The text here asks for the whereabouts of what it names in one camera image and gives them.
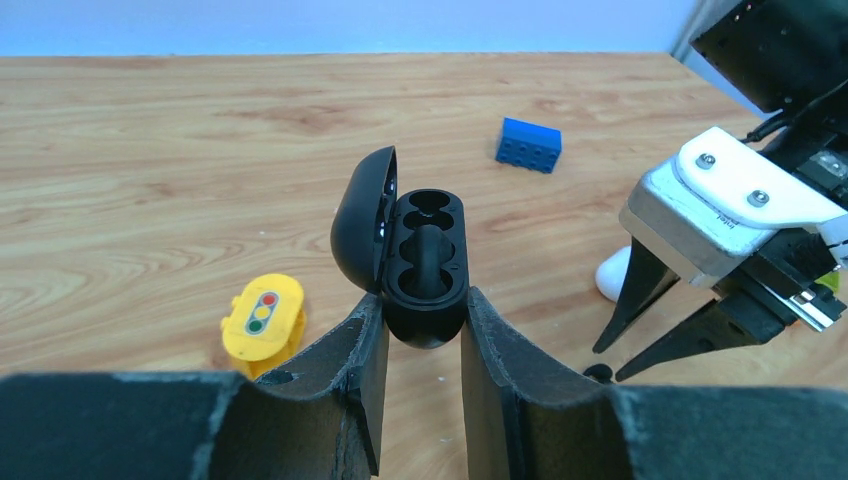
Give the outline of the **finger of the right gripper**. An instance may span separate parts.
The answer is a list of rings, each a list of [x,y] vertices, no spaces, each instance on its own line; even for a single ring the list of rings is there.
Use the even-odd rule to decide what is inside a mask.
[[[789,325],[789,311],[754,299],[712,300],[672,328],[615,374],[623,381],[655,365],[770,342]]]
[[[592,347],[596,354],[611,347],[654,303],[669,291],[680,276],[635,237],[623,288],[611,319]]]

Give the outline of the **black earbud case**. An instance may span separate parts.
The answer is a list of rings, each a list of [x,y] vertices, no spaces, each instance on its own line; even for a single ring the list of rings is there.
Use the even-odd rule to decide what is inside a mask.
[[[452,340],[467,317],[470,289],[464,205],[455,194],[418,189],[399,194],[397,151],[383,147],[355,167],[330,233],[331,251],[344,276],[378,296],[383,318],[401,342],[434,349]],[[438,226],[451,243],[441,265],[448,291],[435,299],[408,293],[413,266],[407,241],[423,225]]]

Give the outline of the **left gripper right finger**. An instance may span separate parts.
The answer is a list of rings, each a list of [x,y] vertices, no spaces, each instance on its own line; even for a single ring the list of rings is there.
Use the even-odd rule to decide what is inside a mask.
[[[472,479],[843,479],[847,396],[799,387],[601,384],[477,288],[461,334]]]

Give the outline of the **white earbud charging case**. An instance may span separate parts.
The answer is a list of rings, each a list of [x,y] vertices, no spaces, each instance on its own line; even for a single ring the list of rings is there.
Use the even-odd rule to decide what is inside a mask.
[[[627,273],[631,247],[625,246],[604,260],[595,270],[594,281],[598,291],[607,300],[617,303]]]

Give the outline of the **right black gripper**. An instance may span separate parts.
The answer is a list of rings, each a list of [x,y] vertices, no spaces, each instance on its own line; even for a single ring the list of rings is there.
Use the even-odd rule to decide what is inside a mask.
[[[846,3],[742,1],[691,44],[767,114],[736,139],[847,212]],[[717,284],[715,300],[754,299],[787,309],[789,325],[824,330],[844,305],[816,280],[846,264],[817,232],[783,229]]]

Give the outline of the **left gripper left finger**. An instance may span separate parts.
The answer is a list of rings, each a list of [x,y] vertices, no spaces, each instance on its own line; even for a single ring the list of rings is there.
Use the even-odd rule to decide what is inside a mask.
[[[388,333],[364,296],[249,380],[234,371],[25,373],[1,381],[5,479],[368,479]]]

